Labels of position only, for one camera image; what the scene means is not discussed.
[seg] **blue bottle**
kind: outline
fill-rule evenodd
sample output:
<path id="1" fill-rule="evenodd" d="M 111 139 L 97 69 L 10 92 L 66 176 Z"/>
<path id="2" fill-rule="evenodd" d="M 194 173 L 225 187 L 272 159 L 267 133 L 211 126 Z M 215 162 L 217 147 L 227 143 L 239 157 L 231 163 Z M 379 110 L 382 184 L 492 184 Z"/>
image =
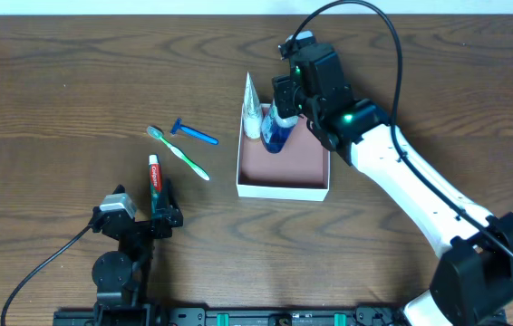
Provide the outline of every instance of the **blue bottle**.
<path id="1" fill-rule="evenodd" d="M 273 154 L 280 152 L 298 121 L 297 116 L 281 119 L 276 111 L 275 101 L 273 101 L 260 129 L 265 149 Z"/>

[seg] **open box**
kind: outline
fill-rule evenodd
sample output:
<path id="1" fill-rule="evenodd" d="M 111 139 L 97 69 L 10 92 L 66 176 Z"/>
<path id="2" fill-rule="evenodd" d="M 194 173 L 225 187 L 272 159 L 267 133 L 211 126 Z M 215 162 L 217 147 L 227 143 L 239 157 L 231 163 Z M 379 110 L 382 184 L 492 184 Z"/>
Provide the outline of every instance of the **open box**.
<path id="1" fill-rule="evenodd" d="M 261 105 L 264 114 L 268 107 L 269 104 Z M 299 119 L 277 154 L 266 151 L 261 139 L 249 139 L 243 131 L 242 119 L 238 135 L 240 197 L 323 201 L 327 196 L 330 152 L 307 129 L 306 119 Z"/>

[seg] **green toothbrush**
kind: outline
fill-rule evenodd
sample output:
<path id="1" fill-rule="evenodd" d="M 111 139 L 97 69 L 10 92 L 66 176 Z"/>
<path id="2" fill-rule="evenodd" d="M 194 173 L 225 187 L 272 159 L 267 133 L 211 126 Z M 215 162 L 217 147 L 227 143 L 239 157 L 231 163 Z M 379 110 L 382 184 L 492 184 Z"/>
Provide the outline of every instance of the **green toothbrush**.
<path id="1" fill-rule="evenodd" d="M 196 174 L 198 174 L 200 177 L 202 177 L 203 179 L 205 179 L 207 181 L 210 180 L 210 177 L 208 176 L 208 173 L 206 173 L 205 170 L 203 170 L 201 167 L 199 167 L 196 163 L 192 162 L 190 160 L 190 158 L 188 158 L 186 155 L 184 155 L 184 153 L 179 148 L 170 144 L 169 141 L 164 139 L 164 132 L 160 128 L 154 127 L 154 126 L 148 126 L 146 131 L 148 131 L 148 135 L 152 136 L 154 139 L 161 140 L 164 144 L 166 144 L 166 146 L 168 146 L 169 150 L 171 150 L 172 153 L 174 153 L 174 155 L 176 155 L 176 157 L 178 157 L 181 160 L 183 160 L 184 162 L 188 163 L 188 165 L 194 170 L 194 172 L 196 172 Z"/>

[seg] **wooden table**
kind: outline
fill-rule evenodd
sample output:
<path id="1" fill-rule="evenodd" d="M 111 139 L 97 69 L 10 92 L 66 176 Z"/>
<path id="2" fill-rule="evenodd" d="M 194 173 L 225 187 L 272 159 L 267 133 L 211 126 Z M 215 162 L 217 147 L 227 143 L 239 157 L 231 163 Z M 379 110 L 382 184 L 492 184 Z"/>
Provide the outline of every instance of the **wooden table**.
<path id="1" fill-rule="evenodd" d="M 150 214 L 148 155 L 160 154 L 184 227 L 158 243 L 150 294 L 231 306 L 403 304 L 437 259 L 399 207 L 337 155 L 323 203 L 238 198 L 238 124 L 247 71 L 262 101 L 287 72 L 276 46 L 301 16 L 0 17 L 0 311 L 14 287 L 87 223 L 122 183 Z M 400 124 L 457 188 L 513 211 L 513 16 L 394 16 L 405 56 Z M 359 92 L 390 108 L 392 40 L 375 16 L 324 16 Z M 145 134 L 177 117 L 216 136 L 174 143 L 204 182 Z M 9 325 L 49 325 L 95 301 L 91 269 L 115 250 L 87 234 L 16 297 Z M 513 323 L 513 303 L 507 308 Z"/>

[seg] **white wall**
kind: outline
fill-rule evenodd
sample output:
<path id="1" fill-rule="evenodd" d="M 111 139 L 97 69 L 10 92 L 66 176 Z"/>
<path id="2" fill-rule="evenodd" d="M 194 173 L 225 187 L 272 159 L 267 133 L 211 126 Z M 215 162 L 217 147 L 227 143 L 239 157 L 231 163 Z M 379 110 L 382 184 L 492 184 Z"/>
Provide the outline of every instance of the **white wall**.
<path id="1" fill-rule="evenodd" d="M 0 14 L 310 14 L 332 0 L 0 0 Z M 513 0 L 369 0 L 386 14 L 513 14 Z M 341 5 L 332 14 L 369 13 Z"/>

